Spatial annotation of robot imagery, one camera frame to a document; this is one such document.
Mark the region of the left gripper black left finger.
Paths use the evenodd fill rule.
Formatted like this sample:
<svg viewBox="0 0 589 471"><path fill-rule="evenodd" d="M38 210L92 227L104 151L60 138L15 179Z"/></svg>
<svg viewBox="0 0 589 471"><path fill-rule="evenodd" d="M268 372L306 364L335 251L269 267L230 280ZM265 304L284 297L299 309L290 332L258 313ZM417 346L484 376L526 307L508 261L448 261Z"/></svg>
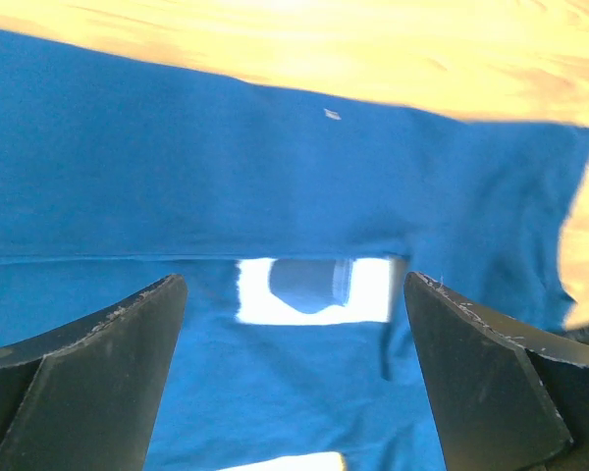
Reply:
<svg viewBox="0 0 589 471"><path fill-rule="evenodd" d="M170 275L0 347L0 470L140 470L187 303Z"/></svg>

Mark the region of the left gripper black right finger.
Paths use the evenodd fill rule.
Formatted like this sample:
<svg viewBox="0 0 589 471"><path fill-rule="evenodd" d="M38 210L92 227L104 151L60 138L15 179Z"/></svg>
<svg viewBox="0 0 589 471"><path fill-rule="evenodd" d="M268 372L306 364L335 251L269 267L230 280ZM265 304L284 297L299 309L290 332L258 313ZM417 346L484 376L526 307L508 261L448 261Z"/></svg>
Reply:
<svg viewBox="0 0 589 471"><path fill-rule="evenodd" d="M589 470L589 344L420 273L403 292L447 469Z"/></svg>

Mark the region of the blue printed t shirt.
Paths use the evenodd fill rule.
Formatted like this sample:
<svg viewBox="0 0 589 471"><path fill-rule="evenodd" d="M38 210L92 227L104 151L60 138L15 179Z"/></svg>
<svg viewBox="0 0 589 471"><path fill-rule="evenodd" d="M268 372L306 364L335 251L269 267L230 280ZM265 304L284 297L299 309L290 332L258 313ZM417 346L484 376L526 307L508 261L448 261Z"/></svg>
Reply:
<svg viewBox="0 0 589 471"><path fill-rule="evenodd" d="M462 122L0 30L0 346L176 273L187 314L146 466L334 451L441 470L406 311L238 317L257 258L400 258L546 330L589 128Z"/></svg>

